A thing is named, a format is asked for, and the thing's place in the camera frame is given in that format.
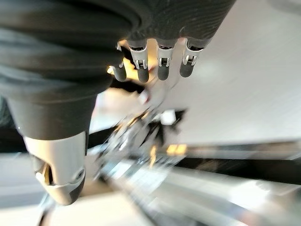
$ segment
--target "prosthetic arm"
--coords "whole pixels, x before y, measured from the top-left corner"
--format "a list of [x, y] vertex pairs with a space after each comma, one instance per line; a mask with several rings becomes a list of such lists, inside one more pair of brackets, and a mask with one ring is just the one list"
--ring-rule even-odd
[[191, 75], [235, 0], [1, 0], [0, 93], [32, 155], [38, 181], [68, 205], [84, 185], [84, 156], [96, 95], [124, 80], [117, 43], [127, 39], [147, 82], [148, 38], [158, 42], [158, 78], [168, 77], [178, 38], [180, 74]]

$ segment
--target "chrome metal part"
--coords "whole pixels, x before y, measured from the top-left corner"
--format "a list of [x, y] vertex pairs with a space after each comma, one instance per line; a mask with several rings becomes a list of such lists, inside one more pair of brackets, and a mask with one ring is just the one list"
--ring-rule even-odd
[[147, 46], [145, 48], [141, 48], [141, 50], [136, 50], [138, 48], [131, 48], [130, 51], [132, 53], [133, 61], [137, 69], [143, 68], [147, 69], [148, 63], [148, 55], [147, 55]]
[[196, 48], [197, 50], [192, 50], [192, 49], [193, 49], [193, 47], [188, 48], [188, 43], [186, 42], [184, 53], [183, 53], [183, 58], [182, 58], [182, 62], [184, 65], [186, 65], [188, 62], [190, 62], [191, 66], [194, 66], [197, 61], [197, 58], [199, 57], [200, 52], [204, 48]]
[[169, 67], [173, 50], [174, 48], [162, 48], [160, 46], [157, 46], [157, 59], [159, 67]]

